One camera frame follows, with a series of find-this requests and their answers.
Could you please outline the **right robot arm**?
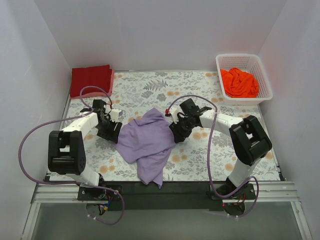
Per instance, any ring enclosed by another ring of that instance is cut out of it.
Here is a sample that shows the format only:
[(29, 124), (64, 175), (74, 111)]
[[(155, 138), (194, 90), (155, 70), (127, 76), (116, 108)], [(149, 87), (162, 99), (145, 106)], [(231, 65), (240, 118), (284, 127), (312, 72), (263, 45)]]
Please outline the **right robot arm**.
[(225, 183), (212, 189), (214, 195), (221, 199), (237, 199), (243, 195), (244, 186), (253, 178), (255, 167), (272, 149), (270, 138), (255, 116), (229, 116), (219, 113), (215, 104), (199, 107), (191, 95), (179, 107), (170, 105), (165, 116), (172, 118), (169, 128), (176, 143), (184, 142), (196, 127), (218, 131), (231, 138), (236, 163)]

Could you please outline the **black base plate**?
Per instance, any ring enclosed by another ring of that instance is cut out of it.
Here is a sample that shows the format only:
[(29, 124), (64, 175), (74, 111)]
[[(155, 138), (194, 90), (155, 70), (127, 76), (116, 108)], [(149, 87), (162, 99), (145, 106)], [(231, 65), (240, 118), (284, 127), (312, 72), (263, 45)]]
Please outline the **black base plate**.
[[(209, 210), (223, 211), (223, 200), (214, 196), (208, 181), (165, 181), (161, 188), (155, 183), (145, 185), (140, 181), (105, 181), (103, 187), (118, 191), (125, 210)], [(256, 197), (254, 186), (249, 183), (236, 196), (245, 195), (245, 200)], [(79, 187), (77, 200), (87, 203), (112, 201), (109, 211), (120, 211), (122, 202), (112, 191)]]

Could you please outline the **purple t shirt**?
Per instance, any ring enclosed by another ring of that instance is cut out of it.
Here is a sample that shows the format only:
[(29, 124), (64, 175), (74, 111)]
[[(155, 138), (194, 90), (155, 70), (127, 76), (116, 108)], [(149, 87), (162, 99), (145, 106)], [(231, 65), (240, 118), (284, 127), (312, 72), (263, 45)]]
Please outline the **purple t shirt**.
[(156, 108), (124, 125), (115, 149), (128, 164), (137, 165), (137, 176), (145, 184), (163, 185), (163, 169), (176, 145), (170, 123)]

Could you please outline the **aluminium frame rail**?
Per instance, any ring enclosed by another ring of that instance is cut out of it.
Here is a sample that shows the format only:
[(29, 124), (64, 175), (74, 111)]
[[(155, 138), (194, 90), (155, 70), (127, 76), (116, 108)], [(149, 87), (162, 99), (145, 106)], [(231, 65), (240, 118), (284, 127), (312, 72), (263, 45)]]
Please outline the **aluminium frame rail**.
[[(249, 184), (253, 185), (255, 192), (254, 200), (244, 200), (245, 203), (258, 203), (258, 202), (289, 202), (293, 209), (294, 216), (300, 231), (300, 234), (304, 240), (312, 239), (311, 232), (306, 222), (301, 199), (296, 190), (295, 184), (291, 181), (258, 181), (254, 182), (251, 180)], [(25, 225), (25, 234), (31, 238), (31, 231), (35, 227), (36, 218), (40, 205), (44, 203), (64, 203), (64, 204), (91, 204), (97, 205), (96, 203), (87, 203), (86, 201), (77, 200), (79, 188), (83, 186), (72, 185), (64, 183), (63, 185), (57, 182), (46, 182), (45, 184), (38, 184), (35, 187), (35, 192), (31, 200), (31, 209), (27, 222)], [(237, 198), (224, 198), (222, 204), (231, 204), (236, 202)]]

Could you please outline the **folded red t shirt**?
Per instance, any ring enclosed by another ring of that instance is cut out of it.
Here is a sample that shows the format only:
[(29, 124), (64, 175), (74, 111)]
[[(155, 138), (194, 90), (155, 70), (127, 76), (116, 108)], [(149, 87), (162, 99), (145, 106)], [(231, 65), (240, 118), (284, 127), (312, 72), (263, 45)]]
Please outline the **folded red t shirt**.
[(106, 93), (110, 87), (110, 65), (73, 68), (71, 71), (71, 87), (69, 96), (78, 99), (84, 87), (96, 86)]

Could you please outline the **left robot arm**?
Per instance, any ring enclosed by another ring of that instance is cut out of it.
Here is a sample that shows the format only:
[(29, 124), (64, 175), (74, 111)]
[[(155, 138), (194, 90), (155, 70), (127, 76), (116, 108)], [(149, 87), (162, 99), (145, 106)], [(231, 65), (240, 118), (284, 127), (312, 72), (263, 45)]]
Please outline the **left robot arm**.
[(90, 185), (89, 194), (95, 200), (103, 199), (107, 193), (101, 184), (103, 177), (87, 164), (84, 138), (96, 128), (98, 137), (116, 144), (122, 127), (122, 114), (122, 110), (95, 99), (92, 106), (83, 108), (78, 118), (68, 126), (52, 131), (48, 137), (49, 171)]

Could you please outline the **white plastic basket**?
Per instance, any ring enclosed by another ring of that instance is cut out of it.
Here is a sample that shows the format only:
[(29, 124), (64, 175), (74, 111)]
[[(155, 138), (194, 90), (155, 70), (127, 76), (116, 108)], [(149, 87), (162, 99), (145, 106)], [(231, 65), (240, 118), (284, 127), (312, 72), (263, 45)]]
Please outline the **white plastic basket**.
[(217, 55), (215, 60), (227, 104), (258, 105), (273, 98), (269, 79), (257, 55), (226, 53)]

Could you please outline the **orange t shirt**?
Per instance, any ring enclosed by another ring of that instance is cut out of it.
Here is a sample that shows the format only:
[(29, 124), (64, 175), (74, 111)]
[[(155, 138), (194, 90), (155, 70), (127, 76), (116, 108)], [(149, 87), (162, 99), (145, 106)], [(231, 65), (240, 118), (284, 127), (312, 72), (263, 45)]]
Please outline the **orange t shirt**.
[(224, 91), (231, 98), (256, 98), (260, 92), (257, 79), (239, 68), (220, 70)]

